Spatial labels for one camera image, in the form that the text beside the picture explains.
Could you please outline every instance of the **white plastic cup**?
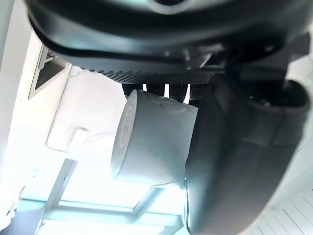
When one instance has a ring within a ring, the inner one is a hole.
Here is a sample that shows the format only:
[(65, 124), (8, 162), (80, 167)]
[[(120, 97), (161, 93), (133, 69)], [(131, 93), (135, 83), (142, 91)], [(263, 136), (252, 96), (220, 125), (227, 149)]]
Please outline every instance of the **white plastic cup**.
[(181, 187), (197, 112), (192, 105), (133, 90), (115, 137), (112, 177)]

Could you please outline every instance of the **white wall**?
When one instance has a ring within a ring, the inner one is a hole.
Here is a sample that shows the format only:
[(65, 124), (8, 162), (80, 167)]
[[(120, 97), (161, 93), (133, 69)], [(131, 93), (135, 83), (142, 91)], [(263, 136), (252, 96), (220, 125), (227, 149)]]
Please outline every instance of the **white wall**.
[(0, 68), (14, 0), (0, 1)]
[(105, 140), (110, 140), (113, 148), (125, 103), (126, 98), (121, 84), (99, 73), (74, 66), (46, 145), (52, 149), (68, 151), (68, 145), (70, 143), (73, 145), (71, 140), (76, 130), (83, 129), (88, 132), (86, 143), (83, 144), (84, 148), (88, 148), (86, 149), (88, 158), (94, 154), (92, 149), (94, 146), (91, 143), (95, 143), (95, 140), (102, 140), (104, 143)]
[(25, 6), (20, 0), (16, 0), (0, 70), (0, 216), (7, 212), (7, 208), (2, 205), (6, 200), (10, 200), (4, 194), (6, 182), (3, 178), (4, 154), (30, 35), (31, 28), (26, 17)]
[(59, 156), (45, 147), (45, 141), (70, 66), (28, 100), (41, 47), (24, 2), (16, 0), (0, 71), (0, 217), (6, 215), (34, 167), (46, 156)]

